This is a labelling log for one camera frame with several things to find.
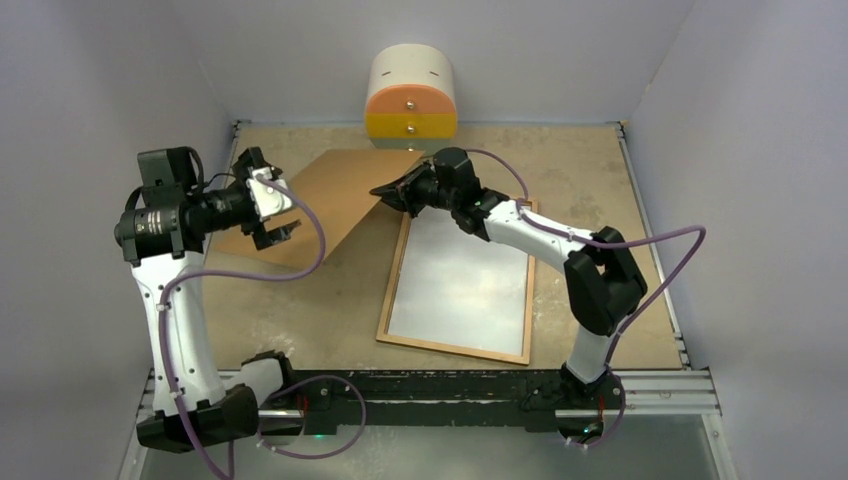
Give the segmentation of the brown backing board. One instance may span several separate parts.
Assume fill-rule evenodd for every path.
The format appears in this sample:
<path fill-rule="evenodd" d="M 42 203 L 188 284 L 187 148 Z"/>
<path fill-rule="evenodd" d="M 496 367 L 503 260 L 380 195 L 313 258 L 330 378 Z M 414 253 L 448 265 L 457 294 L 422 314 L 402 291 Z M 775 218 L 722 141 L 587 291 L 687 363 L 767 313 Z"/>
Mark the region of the brown backing board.
<path fill-rule="evenodd" d="M 405 175 L 423 156 L 416 150 L 328 150 L 289 182 L 293 193 L 308 206 L 322 225 L 325 253 L 332 250 L 378 203 L 370 191 Z M 290 269 L 311 266 L 319 252 L 312 222 L 299 209 L 270 219 L 269 228 L 299 220 L 291 238 L 279 245 L 257 250 L 254 241 L 238 228 L 213 236 L 212 246 L 221 253 L 260 260 Z"/>

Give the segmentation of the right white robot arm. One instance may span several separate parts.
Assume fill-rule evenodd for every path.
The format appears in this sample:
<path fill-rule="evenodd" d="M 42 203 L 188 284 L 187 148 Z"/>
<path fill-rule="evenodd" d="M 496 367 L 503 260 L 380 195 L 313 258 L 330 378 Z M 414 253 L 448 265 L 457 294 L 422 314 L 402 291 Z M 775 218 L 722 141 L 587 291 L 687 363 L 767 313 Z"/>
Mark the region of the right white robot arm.
<path fill-rule="evenodd" d="M 617 338 L 639 312 L 646 280 L 618 230 L 581 230 L 527 210 L 523 201 L 481 183 L 471 153 L 443 148 L 369 193 L 410 217 L 427 207 L 445 210 L 461 231 L 512 247 L 561 273 L 579 325 L 560 370 L 561 392 L 569 404 L 584 407 L 611 375 Z"/>

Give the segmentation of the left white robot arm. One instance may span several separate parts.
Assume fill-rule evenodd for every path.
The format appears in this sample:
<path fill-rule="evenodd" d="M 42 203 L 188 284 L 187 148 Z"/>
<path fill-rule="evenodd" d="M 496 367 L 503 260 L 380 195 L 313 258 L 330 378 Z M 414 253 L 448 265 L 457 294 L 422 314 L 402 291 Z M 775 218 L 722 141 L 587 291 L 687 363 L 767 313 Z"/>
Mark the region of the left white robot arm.
<path fill-rule="evenodd" d="M 298 221 L 268 229 L 292 209 L 281 169 L 258 147 L 232 165 L 232 182 L 210 190 L 197 151 L 142 152 L 142 184 L 128 198 L 114 236 L 142 296 L 154 359 L 152 415 L 136 427 L 141 445 L 171 453 L 252 436 L 265 401 L 284 409 L 298 382 L 285 354 L 267 351 L 223 379 L 209 343 L 201 276 L 207 235 L 237 227 L 263 250 L 287 241 Z"/>

